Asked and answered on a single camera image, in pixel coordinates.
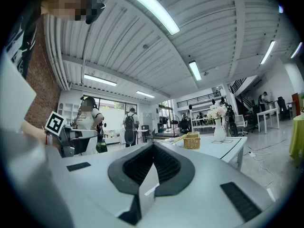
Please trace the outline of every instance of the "whiteboard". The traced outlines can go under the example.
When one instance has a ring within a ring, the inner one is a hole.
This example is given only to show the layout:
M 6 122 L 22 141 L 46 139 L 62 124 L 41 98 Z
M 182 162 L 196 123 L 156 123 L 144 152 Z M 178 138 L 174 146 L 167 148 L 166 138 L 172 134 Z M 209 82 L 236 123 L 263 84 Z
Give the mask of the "whiteboard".
M 106 123 L 106 128 L 104 128 L 104 131 L 119 130 L 122 128 L 124 110 L 99 108 L 99 111 L 105 117 L 103 122 Z

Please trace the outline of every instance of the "black hair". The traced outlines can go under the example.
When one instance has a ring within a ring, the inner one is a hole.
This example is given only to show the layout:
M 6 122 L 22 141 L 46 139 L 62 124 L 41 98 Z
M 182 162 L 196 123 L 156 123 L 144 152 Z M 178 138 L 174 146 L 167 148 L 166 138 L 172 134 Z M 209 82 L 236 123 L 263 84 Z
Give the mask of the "black hair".
M 95 99 L 91 96 L 88 96 L 86 99 L 84 99 L 84 101 L 87 101 L 89 104 L 89 106 L 92 106 L 93 108 L 96 108 L 97 109 L 97 105 L 96 105 L 96 102 L 95 102 Z

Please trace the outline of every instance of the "railing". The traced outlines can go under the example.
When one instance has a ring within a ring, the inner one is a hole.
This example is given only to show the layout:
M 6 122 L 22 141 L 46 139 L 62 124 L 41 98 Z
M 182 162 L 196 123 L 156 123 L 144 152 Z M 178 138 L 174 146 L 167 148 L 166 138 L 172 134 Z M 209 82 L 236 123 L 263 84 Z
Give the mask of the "railing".
M 243 105 L 247 105 L 249 107 L 249 109 L 252 107 L 252 103 L 249 100 L 247 100 L 246 98 L 244 98 L 242 96 L 238 96 L 238 99 L 240 99 L 240 101 Z
M 187 106 L 187 105 L 197 103 L 197 102 L 201 102 L 201 101 L 204 101 L 204 100 L 213 99 L 214 97 L 218 97 L 218 96 L 221 96 L 219 91 L 215 92 L 215 93 L 212 93 L 212 94 L 196 97 L 196 98 L 193 98 L 193 99 L 190 99 L 190 100 L 187 100 L 187 101 L 180 101 L 180 102 L 177 103 L 177 107 Z
M 233 86 L 230 86 L 231 92 L 234 94 L 241 87 L 241 85 L 244 83 L 245 80 L 246 80 L 246 78 L 236 80 L 234 82 Z

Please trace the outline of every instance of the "ceiling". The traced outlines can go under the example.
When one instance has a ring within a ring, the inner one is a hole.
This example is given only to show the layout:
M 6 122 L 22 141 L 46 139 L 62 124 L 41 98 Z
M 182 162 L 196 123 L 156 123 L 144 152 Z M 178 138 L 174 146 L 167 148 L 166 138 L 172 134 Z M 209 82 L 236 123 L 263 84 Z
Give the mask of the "ceiling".
M 275 0 L 158 0 L 180 28 L 173 36 L 139 2 L 103 1 L 106 8 L 91 26 L 45 18 L 49 56 L 72 88 L 162 102 L 260 75 L 278 57 L 290 56 L 300 42 Z M 276 41 L 271 57 L 260 65 L 271 40 Z M 200 81 L 189 70 L 192 60 L 198 64 Z M 117 86 L 83 79 L 84 73 Z M 155 98 L 145 99 L 137 90 Z

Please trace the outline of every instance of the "wicker basket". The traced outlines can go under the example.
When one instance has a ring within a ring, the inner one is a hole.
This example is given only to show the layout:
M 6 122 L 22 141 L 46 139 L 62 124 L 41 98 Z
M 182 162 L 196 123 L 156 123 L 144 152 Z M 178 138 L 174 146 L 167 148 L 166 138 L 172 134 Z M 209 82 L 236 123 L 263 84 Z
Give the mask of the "wicker basket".
M 200 148 L 200 134 L 197 132 L 187 133 L 184 137 L 184 147 L 186 149 L 199 149 Z

